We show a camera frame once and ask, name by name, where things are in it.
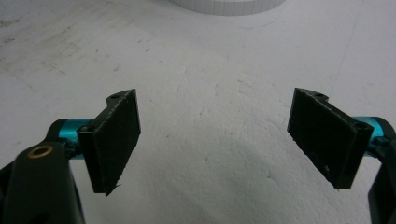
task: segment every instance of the white table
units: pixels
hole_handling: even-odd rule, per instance
[[[142,134],[87,223],[370,223],[380,165],[336,190],[287,133],[295,87],[396,125],[396,1],[288,0],[216,17],[166,0],[0,1],[0,166],[56,119],[93,118],[137,90]]]

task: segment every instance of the white object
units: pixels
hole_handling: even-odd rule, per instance
[[[268,11],[286,0],[170,0],[188,10],[216,16],[247,16]]]

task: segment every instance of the black rubber pad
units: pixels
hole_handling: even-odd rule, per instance
[[[288,132],[336,189],[350,189],[373,127],[328,100],[321,93],[295,89]]]
[[[135,90],[109,96],[107,108],[78,130],[78,139],[96,193],[117,186],[140,134]]]

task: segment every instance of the blue anodized part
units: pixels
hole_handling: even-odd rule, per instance
[[[367,147],[368,148],[377,148],[378,145],[375,143],[375,139],[377,137],[384,137],[384,130],[382,129],[382,127],[378,123],[378,121],[376,121],[372,117],[353,117],[353,119],[370,124],[374,128],[373,133],[370,137],[369,145]]]
[[[59,131],[58,137],[64,140],[66,151],[70,153],[76,152],[76,150],[81,151],[77,130],[82,126],[87,125],[89,122],[90,119],[69,119],[64,123]],[[83,160],[84,156],[79,154],[72,159]]]

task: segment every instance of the screw hole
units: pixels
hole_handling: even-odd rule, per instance
[[[38,159],[41,157],[45,157],[50,154],[53,150],[52,146],[43,146],[43,147],[36,147],[29,152],[30,159]]]

